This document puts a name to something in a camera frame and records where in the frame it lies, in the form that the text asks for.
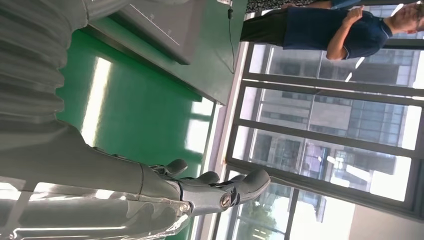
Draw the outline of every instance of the black pants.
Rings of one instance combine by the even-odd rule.
[[[287,15],[287,9],[278,9],[244,21],[240,41],[282,46]]]

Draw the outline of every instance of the screw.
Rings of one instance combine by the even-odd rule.
[[[179,210],[181,212],[187,212],[189,210],[189,206],[187,204],[182,204],[179,206]]]
[[[231,196],[229,193],[225,193],[222,195],[221,200],[219,201],[219,204],[221,205],[221,208],[226,209],[231,204]]]

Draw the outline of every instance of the man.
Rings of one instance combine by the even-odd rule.
[[[329,60],[368,57],[398,33],[424,31],[424,5],[410,3],[391,17],[363,11],[288,7],[246,20],[242,42],[281,46],[284,49],[323,50]]]

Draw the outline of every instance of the white wall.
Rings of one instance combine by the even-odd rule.
[[[349,240],[423,240],[424,223],[356,206]]]

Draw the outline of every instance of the navy polo shirt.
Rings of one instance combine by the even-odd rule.
[[[327,50],[349,11],[311,7],[289,7],[283,41],[284,49]],[[350,28],[343,47],[345,59],[368,57],[380,50],[392,36],[383,18],[363,11],[362,18]]]

